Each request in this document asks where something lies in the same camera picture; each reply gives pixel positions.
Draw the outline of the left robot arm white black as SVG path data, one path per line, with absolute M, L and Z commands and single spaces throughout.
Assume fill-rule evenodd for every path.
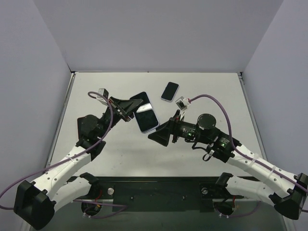
M 129 122 L 142 104 L 141 99 L 107 99 L 101 94 L 97 100 L 107 106 L 102 117 L 86 115 L 78 118 L 78 141 L 58 163 L 43 169 L 42 175 L 31 182 L 23 179 L 18 185 L 13 211 L 36 230 L 44 228 L 58 209 L 78 197 L 98 195 L 97 179 L 88 173 L 74 181 L 69 179 L 92 162 L 103 150 L 105 136 L 120 120 Z

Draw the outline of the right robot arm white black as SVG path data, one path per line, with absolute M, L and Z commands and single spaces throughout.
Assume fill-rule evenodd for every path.
M 196 124 L 188 123 L 176 113 L 162 124 L 148 138 L 163 146 L 178 138 L 207 145 L 204 151 L 210 158 L 237 167 L 256 180 L 245 180 L 231 173 L 222 173 L 215 184 L 216 194 L 239 195 L 262 201 L 274 207 L 281 215 L 298 220 L 308 197 L 308 177 L 284 171 L 269 163 L 257 153 L 250 151 L 238 140 L 216 128 L 216 119 L 211 114 L 202 114 Z

